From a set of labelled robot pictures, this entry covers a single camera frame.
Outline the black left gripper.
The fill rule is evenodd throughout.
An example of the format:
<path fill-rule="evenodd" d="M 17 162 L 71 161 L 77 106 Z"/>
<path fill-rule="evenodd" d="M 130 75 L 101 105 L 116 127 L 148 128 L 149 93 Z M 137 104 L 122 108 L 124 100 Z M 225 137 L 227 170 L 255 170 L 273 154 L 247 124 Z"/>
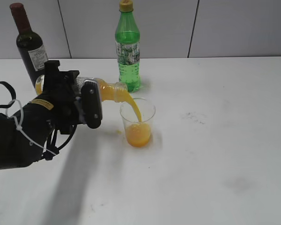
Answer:
<path fill-rule="evenodd" d="M 79 113 L 74 104 L 78 94 L 73 88 L 80 72 L 60 71 L 59 66 L 59 60 L 48 60 L 44 64 L 42 93 L 25 106 L 25 132 L 29 135 L 48 135 L 55 129 L 62 135 L 69 135 L 80 124 Z M 96 81 L 83 83 L 81 104 L 88 127 L 100 127 L 103 118 L 102 104 Z"/>

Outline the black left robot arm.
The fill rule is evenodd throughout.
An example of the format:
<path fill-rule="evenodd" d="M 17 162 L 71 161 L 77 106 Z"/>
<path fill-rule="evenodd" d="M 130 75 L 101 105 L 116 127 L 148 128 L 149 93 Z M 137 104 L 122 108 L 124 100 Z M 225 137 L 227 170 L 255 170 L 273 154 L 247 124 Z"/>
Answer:
<path fill-rule="evenodd" d="M 52 160 L 61 147 L 57 135 L 71 139 L 80 124 L 101 125 L 102 103 L 97 79 L 79 71 L 60 71 L 58 60 L 44 65 L 42 93 L 20 105 L 13 115 L 0 113 L 0 170 Z"/>

